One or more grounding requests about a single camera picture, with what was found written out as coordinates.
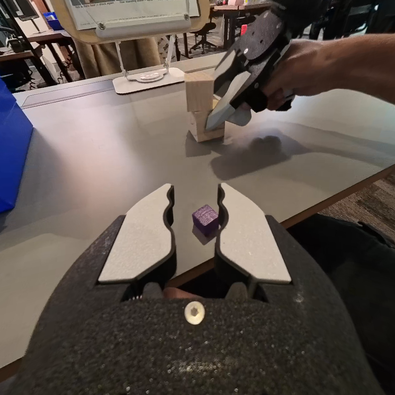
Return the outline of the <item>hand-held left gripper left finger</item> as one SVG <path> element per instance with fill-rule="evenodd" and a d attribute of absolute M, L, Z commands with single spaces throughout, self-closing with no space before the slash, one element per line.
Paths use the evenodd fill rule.
<path fill-rule="evenodd" d="M 174 186 L 167 183 L 126 213 L 98 277 L 100 284 L 166 284 L 175 275 L 174 203 Z"/>

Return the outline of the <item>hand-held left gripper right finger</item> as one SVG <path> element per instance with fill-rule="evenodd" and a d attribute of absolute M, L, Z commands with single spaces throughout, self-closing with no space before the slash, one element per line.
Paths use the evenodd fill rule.
<path fill-rule="evenodd" d="M 224 224 L 216 240 L 218 257 L 254 282 L 290 284 L 291 276 L 265 213 L 226 183 L 218 185 Z"/>

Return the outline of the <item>small blue storage bin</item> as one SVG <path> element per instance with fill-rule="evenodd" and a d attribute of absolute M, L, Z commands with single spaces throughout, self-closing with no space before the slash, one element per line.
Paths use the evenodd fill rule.
<path fill-rule="evenodd" d="M 43 13 L 43 16 L 49 25 L 49 27 L 54 30 L 54 31 L 61 31 L 63 30 L 63 27 L 61 23 L 59 22 L 55 12 L 45 12 Z"/>

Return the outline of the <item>person's right forearm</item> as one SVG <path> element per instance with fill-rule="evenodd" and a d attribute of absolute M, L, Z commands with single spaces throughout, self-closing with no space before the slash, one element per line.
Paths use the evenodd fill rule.
<path fill-rule="evenodd" d="M 343 89 L 395 103 L 394 34 L 319 42 L 308 95 Z"/>

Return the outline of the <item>wooden side desk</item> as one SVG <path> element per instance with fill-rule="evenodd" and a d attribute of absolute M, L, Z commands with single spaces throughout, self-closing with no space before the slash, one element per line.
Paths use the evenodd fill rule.
<path fill-rule="evenodd" d="M 46 64 L 42 62 L 42 59 L 39 56 L 39 49 L 42 46 L 45 46 L 48 47 L 52 53 L 52 56 L 54 57 L 55 62 L 60 69 L 61 75 L 66 79 L 67 82 L 73 82 L 73 79 L 69 74 L 69 67 L 60 59 L 55 48 L 53 47 L 54 44 L 57 44 L 60 47 L 65 47 L 68 54 L 67 58 L 69 58 L 71 64 L 73 64 L 73 60 L 78 59 L 75 43 L 66 33 L 66 31 L 47 30 L 44 32 L 34 33 L 30 36 L 25 36 L 22 34 L 21 38 L 26 43 L 27 50 L 22 52 L 6 50 L 4 53 L 1 53 L 1 64 L 4 62 L 15 62 L 19 60 L 26 62 L 27 60 L 30 60 L 48 86 L 57 85 L 58 77 L 52 76 Z"/>

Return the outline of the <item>brown fabric cover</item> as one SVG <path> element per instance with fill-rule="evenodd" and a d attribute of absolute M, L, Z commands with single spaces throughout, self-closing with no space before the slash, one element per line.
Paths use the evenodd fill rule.
<path fill-rule="evenodd" d="M 85 78 L 95 78 L 121 72 L 115 43 L 90 45 L 73 40 Z M 123 41 L 120 43 L 125 70 L 158 66 L 161 64 L 158 45 L 154 37 Z"/>

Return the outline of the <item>large blue plastic bin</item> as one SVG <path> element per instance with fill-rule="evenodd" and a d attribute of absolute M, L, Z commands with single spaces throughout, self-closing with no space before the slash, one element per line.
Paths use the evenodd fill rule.
<path fill-rule="evenodd" d="M 0 80 L 0 212 L 16 205 L 33 125 Z"/>

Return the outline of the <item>dark wooden table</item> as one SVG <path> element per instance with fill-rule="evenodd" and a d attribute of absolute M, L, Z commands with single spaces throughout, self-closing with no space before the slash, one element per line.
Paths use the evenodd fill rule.
<path fill-rule="evenodd" d="M 244 3 L 236 1 L 237 4 L 227 4 L 222 6 L 210 5 L 209 19 L 223 17 L 224 20 L 224 37 L 222 44 L 218 49 L 227 50 L 231 44 L 235 42 L 236 30 L 241 22 L 237 22 L 238 18 L 248 18 L 250 16 L 259 15 L 267 10 L 274 3 L 272 1 L 261 1 L 260 3 Z"/>

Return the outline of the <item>person's dark trouser leg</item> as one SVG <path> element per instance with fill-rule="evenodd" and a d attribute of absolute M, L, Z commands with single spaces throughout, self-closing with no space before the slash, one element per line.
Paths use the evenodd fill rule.
<path fill-rule="evenodd" d="M 364 222 L 321 214 L 287 230 L 333 282 L 376 378 L 386 394 L 394 394 L 394 240 Z"/>

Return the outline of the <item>white sign stand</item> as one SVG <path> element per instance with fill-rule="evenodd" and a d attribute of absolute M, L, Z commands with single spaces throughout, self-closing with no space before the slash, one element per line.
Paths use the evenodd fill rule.
<path fill-rule="evenodd" d="M 122 0 L 59 1 L 53 3 L 67 33 L 89 44 L 115 43 L 122 76 L 113 79 L 119 95 L 137 93 L 185 81 L 185 73 L 170 67 L 175 36 L 199 29 L 209 13 L 209 1 Z M 170 35 L 161 69 L 131 72 L 124 67 L 120 44 L 131 39 Z"/>

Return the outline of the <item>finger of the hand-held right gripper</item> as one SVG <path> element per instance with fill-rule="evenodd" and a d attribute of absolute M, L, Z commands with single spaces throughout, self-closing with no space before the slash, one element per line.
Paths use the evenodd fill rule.
<path fill-rule="evenodd" d="M 214 78 L 214 94 L 219 102 L 210 112 L 207 119 L 206 129 L 212 130 L 228 118 L 235 110 L 245 102 L 239 96 L 243 91 L 243 85 L 248 81 L 250 72 L 243 70 L 237 52 L 230 49 L 225 53 L 212 74 Z"/>
<path fill-rule="evenodd" d="M 251 116 L 251 107 L 247 103 L 243 103 L 228 118 L 228 122 L 243 127 L 250 122 Z"/>

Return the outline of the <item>large natural wooden cube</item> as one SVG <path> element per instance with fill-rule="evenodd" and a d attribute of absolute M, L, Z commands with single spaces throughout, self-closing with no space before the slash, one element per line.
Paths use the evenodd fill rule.
<path fill-rule="evenodd" d="M 210 110 L 199 110 L 192 111 L 192 107 L 189 105 L 189 101 L 186 101 L 187 111 L 189 114 L 189 129 L 188 131 L 192 134 L 195 141 L 198 143 L 211 141 L 215 139 L 222 139 L 225 135 L 225 122 L 222 122 L 212 130 L 206 129 L 207 119 L 210 112 L 216 107 L 219 99 L 216 95 L 212 97 L 212 106 Z"/>
<path fill-rule="evenodd" d="M 184 79 L 187 112 L 212 110 L 214 78 L 204 71 L 198 71 L 186 73 Z"/>

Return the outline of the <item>small purple wooden cube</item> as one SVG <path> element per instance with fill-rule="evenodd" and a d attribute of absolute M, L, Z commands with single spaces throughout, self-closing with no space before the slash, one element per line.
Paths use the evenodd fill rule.
<path fill-rule="evenodd" d="M 208 204 L 192 213 L 192 220 L 195 227 L 204 235 L 210 236 L 219 228 L 218 213 Z"/>

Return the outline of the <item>black office chair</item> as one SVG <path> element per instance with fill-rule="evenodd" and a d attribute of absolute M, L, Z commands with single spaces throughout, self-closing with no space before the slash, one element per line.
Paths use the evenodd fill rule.
<path fill-rule="evenodd" d="M 210 32 L 212 32 L 216 28 L 215 22 L 206 23 L 203 28 L 194 32 L 195 44 L 191 46 L 188 50 L 188 54 L 192 55 L 193 51 L 200 50 L 202 55 L 206 54 L 206 50 L 216 50 L 217 45 L 208 41 L 207 36 Z"/>

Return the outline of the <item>person's right hand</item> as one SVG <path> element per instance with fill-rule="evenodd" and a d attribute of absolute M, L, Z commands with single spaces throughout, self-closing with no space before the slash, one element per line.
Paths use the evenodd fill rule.
<path fill-rule="evenodd" d="M 308 96 L 311 92 L 310 66 L 316 54 L 317 42 L 295 40 L 276 65 L 268 82 L 261 89 L 267 98 L 266 108 L 279 109 L 287 101 L 288 93 Z"/>

